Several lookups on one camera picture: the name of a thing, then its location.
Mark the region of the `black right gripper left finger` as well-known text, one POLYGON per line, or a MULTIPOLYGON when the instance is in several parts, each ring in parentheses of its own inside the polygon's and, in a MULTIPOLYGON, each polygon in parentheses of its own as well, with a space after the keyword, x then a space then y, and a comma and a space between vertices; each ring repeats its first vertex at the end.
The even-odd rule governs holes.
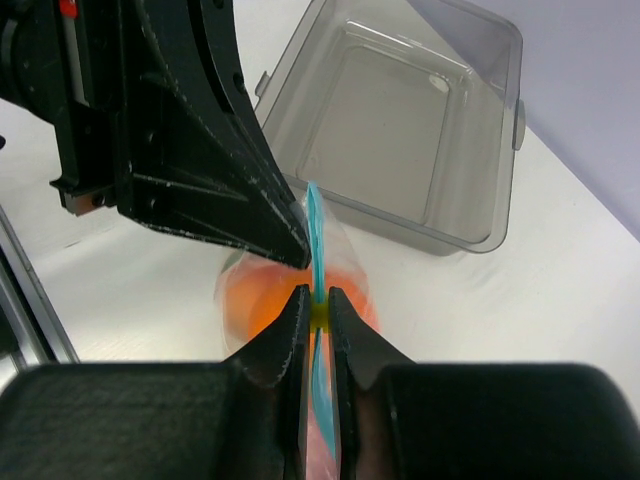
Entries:
POLYGON ((301 479, 310 291, 213 363, 43 365, 1 396, 5 479, 301 479))

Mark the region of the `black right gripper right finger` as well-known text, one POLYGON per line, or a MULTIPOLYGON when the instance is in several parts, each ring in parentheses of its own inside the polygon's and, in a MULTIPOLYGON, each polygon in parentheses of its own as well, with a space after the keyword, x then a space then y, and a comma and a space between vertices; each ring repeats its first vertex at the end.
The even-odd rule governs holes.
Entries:
POLYGON ((577 363, 419 363, 329 296, 342 479, 635 479, 639 426, 577 363))

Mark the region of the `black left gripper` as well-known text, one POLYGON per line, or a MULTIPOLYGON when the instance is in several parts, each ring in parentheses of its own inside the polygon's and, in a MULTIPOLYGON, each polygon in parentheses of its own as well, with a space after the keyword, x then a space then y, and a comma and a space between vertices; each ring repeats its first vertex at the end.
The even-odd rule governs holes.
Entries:
POLYGON ((256 203, 294 196, 245 88, 231 1, 4 1, 1 97, 53 126, 61 205, 150 215, 150 49, 216 167, 256 203))

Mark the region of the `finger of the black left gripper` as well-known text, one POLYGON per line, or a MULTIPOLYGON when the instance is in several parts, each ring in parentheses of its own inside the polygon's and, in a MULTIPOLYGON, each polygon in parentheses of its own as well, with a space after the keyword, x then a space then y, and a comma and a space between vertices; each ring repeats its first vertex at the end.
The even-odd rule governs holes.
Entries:
POLYGON ((121 215, 159 233, 309 265, 306 222, 247 97, 234 107, 205 86, 145 75, 127 86, 117 133, 121 215))

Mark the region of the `clear zip top bag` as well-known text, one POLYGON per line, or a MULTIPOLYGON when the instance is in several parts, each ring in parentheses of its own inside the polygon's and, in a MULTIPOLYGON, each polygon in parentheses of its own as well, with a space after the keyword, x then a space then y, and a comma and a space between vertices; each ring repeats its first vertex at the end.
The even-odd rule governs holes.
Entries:
MULTIPOLYGON (((366 273, 362 269, 343 227, 329 209, 328 203, 324 200, 319 187, 315 183, 310 182, 307 184, 306 193, 299 201, 298 205, 302 208, 303 219, 307 222, 311 247, 311 262, 309 267, 305 269, 311 272, 311 282, 309 284, 299 286, 307 286, 309 288, 311 295, 311 304, 313 301, 329 301, 329 290, 333 287, 327 286, 326 273, 328 270, 338 269, 340 271, 346 272, 361 272, 364 275, 366 275, 366 273)), ((236 251, 230 254, 227 258, 227 261, 220 271, 216 283, 219 277, 236 267, 240 267, 242 269, 256 269, 260 266, 266 265, 282 265, 290 270, 297 270, 287 267, 283 264, 261 258, 248 252, 236 251)), ((216 284, 214 289, 214 300, 217 303, 217 306, 219 307, 222 315, 221 306, 215 298, 215 290, 216 284)), ((234 352, 250 341, 249 340, 243 342, 232 338, 225 332, 224 323, 223 338, 225 347, 228 352, 234 352)), ((321 330, 318 330, 316 333, 312 333, 310 330, 309 340, 310 353, 308 366, 308 401, 312 401, 315 415, 317 418, 319 418, 322 407, 327 409, 329 413, 333 414, 329 349, 330 333, 326 334, 321 330)))

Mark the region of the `clear grey plastic container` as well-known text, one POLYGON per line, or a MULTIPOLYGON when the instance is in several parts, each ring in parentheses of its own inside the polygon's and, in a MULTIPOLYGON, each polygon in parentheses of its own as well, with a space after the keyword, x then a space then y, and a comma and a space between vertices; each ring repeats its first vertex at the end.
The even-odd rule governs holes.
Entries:
POLYGON ((468 1, 312 1, 256 114, 296 195, 446 256, 504 241, 526 129, 523 39, 468 1))

